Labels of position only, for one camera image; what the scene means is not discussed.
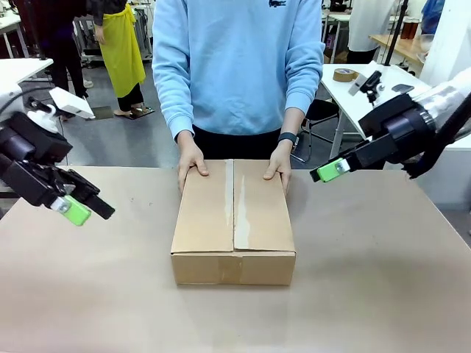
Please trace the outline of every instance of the person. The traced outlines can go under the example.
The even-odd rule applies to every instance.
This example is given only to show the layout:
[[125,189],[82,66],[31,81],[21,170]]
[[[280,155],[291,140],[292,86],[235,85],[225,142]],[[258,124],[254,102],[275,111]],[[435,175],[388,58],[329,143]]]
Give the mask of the person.
[[74,40],[73,21],[76,16],[86,14],[85,0],[70,4],[63,0],[32,0],[31,15],[24,0],[15,0],[21,23],[32,37],[33,28],[38,35],[39,46],[43,53],[54,60],[50,73],[54,86],[68,89],[67,71],[71,75],[75,95],[87,98],[84,86],[82,63]]
[[445,0],[427,0],[422,9],[422,34],[434,35],[442,17]]
[[288,190],[290,153],[322,75],[321,0],[159,0],[153,72],[180,148],[179,184],[204,159],[270,160]]
[[370,35],[383,34],[389,17],[396,13],[398,0],[355,0],[350,16],[348,38],[348,64],[369,64],[380,46]]
[[152,112],[144,106],[140,83],[146,73],[134,32],[135,17],[127,0],[88,0],[95,36],[118,97],[117,116],[136,119]]

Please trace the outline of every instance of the white cloth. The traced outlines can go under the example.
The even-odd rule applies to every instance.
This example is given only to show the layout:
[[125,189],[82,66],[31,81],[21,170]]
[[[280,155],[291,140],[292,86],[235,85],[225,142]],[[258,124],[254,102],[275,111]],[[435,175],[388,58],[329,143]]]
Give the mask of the white cloth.
[[379,47],[369,36],[384,34],[394,5],[397,7],[398,0],[355,0],[350,17],[348,49],[370,51]]

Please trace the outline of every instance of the floor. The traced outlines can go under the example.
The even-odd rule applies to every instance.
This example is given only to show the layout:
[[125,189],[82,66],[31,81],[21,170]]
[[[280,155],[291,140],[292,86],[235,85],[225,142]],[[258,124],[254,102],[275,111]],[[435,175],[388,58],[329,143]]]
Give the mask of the floor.
[[[160,167],[173,168],[178,161],[178,149],[166,127],[160,111],[160,103],[152,80],[152,69],[146,64],[146,81],[141,90],[146,105],[155,109],[155,113],[130,121],[125,118],[110,118],[97,121],[84,121],[72,118],[63,123],[65,137],[74,146],[68,155],[69,165],[119,165],[129,167]],[[91,107],[111,106],[118,108],[114,98],[110,78],[104,67],[84,69],[86,79],[91,79],[94,87],[88,93]],[[24,83],[26,86],[38,85]],[[38,93],[37,99],[47,99],[47,93]],[[321,87],[317,99],[329,99],[328,93]],[[332,120],[315,126],[315,132],[333,138],[337,122]],[[354,131],[348,126],[347,131]],[[293,168],[315,168],[328,160],[330,144],[313,139],[313,154],[309,163],[303,164],[292,159]],[[296,155],[305,157],[308,153],[308,136],[300,136]],[[471,245],[468,233],[471,229],[471,216],[467,212],[445,212],[448,221],[458,230],[463,239]]]

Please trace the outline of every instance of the cardboard box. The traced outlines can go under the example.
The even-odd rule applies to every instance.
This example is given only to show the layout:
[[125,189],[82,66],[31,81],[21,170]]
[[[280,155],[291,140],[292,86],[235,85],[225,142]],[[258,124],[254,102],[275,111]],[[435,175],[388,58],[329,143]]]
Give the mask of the cardboard box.
[[289,285],[296,261],[280,176],[267,161],[209,160],[188,173],[171,246],[179,284]]

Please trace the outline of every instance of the sweatshirt logo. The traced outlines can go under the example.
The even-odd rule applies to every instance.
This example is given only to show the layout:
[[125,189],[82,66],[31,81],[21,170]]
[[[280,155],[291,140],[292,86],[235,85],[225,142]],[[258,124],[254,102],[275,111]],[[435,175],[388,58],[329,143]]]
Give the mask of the sweatshirt logo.
[[275,1],[275,0],[269,0],[268,5],[270,7],[279,7],[279,6],[286,6],[286,0],[285,1]]

